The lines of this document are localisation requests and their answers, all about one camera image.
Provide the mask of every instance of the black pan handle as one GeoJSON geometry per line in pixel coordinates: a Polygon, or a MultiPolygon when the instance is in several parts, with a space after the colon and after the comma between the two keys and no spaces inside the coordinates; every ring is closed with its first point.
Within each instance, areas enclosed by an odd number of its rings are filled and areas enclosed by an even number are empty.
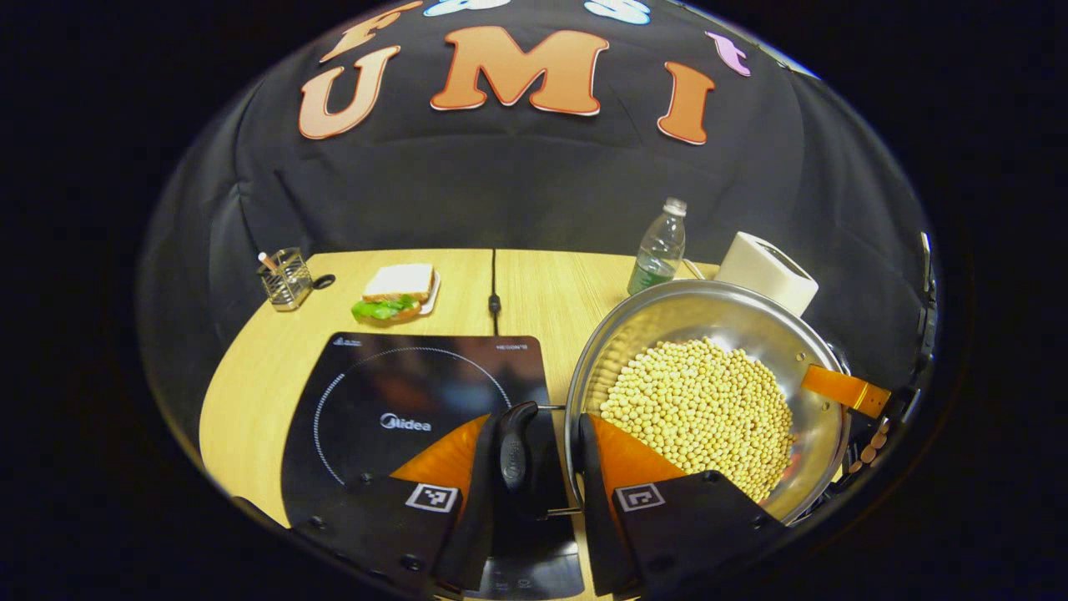
{"type": "Polygon", "coordinates": [[[527,442],[527,428],[537,415],[537,404],[527,401],[504,413],[497,423],[497,480],[509,505],[535,520],[546,517],[534,495],[534,458],[527,442]]]}

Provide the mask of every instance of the white plate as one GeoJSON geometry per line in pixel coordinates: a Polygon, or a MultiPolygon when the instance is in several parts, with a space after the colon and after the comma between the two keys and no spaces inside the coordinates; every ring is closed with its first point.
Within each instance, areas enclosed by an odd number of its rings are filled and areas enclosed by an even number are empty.
{"type": "Polygon", "coordinates": [[[419,315],[428,316],[430,312],[434,311],[434,302],[438,299],[438,288],[441,287],[441,273],[437,269],[434,270],[434,283],[430,285],[430,295],[426,298],[426,303],[423,303],[423,307],[419,311],[419,315]]]}

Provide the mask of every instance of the cooktop burner ring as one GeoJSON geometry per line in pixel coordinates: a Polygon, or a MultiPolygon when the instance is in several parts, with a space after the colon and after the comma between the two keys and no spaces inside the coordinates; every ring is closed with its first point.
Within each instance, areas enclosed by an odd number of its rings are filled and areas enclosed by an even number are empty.
{"type": "Polygon", "coordinates": [[[337,473],[333,471],[333,468],[330,466],[330,462],[327,461],[327,457],[323,453],[323,447],[319,445],[319,415],[321,415],[321,413],[323,413],[323,408],[326,407],[326,402],[327,402],[327,399],[330,397],[330,393],[333,392],[334,388],[337,386],[337,383],[340,383],[345,378],[345,376],[348,373],[352,371],[354,369],[360,367],[361,365],[363,365],[363,364],[365,364],[365,363],[367,363],[367,362],[370,362],[372,360],[376,360],[376,359],[381,358],[383,355],[390,355],[390,354],[393,354],[393,353],[399,353],[399,352],[403,352],[403,351],[430,351],[433,353],[442,353],[442,354],[445,354],[445,355],[451,355],[451,357],[456,358],[458,360],[464,360],[465,362],[467,362],[467,363],[473,365],[474,367],[478,368],[478,371],[483,373],[486,376],[486,378],[488,378],[489,381],[493,383],[493,386],[497,386],[497,390],[501,393],[501,398],[504,399],[504,405],[508,409],[512,409],[512,400],[508,399],[507,393],[504,392],[504,389],[501,386],[501,384],[497,381],[496,378],[493,378],[492,376],[490,376],[490,374],[488,371],[486,371],[486,369],[483,368],[481,365],[472,362],[471,360],[465,358],[464,355],[460,355],[460,354],[457,354],[457,353],[453,353],[452,351],[445,351],[443,349],[435,349],[434,347],[402,347],[399,349],[390,349],[389,351],[382,351],[381,353],[376,353],[374,355],[371,355],[370,358],[366,358],[364,360],[360,360],[359,362],[352,364],[348,369],[346,369],[345,371],[341,373],[337,376],[337,378],[334,378],[333,381],[330,382],[330,384],[327,386],[327,390],[323,393],[323,396],[319,397],[319,402],[315,407],[315,417],[312,420],[312,440],[315,442],[315,452],[318,454],[319,461],[323,462],[323,465],[327,469],[327,472],[329,472],[330,475],[333,476],[334,480],[337,480],[337,484],[340,484],[342,487],[345,486],[345,480],[342,480],[341,476],[339,476],[337,473]]]}

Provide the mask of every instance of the wire mesh cup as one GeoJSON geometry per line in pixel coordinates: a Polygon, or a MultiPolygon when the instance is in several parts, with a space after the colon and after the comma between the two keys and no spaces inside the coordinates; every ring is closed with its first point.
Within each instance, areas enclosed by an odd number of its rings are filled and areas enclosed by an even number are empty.
{"type": "Polygon", "coordinates": [[[292,312],[304,302],[312,290],[312,272],[308,270],[299,248],[283,248],[271,254],[271,269],[260,265],[256,273],[264,284],[271,307],[277,312],[292,312]]]}

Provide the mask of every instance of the sandwich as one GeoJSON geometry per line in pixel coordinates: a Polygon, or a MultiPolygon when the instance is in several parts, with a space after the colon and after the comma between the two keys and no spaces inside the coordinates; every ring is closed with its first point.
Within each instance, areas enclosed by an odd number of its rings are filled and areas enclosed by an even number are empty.
{"type": "Polygon", "coordinates": [[[367,282],[352,317],[399,321],[419,315],[430,297],[434,265],[407,263],[381,267],[367,282]]]}

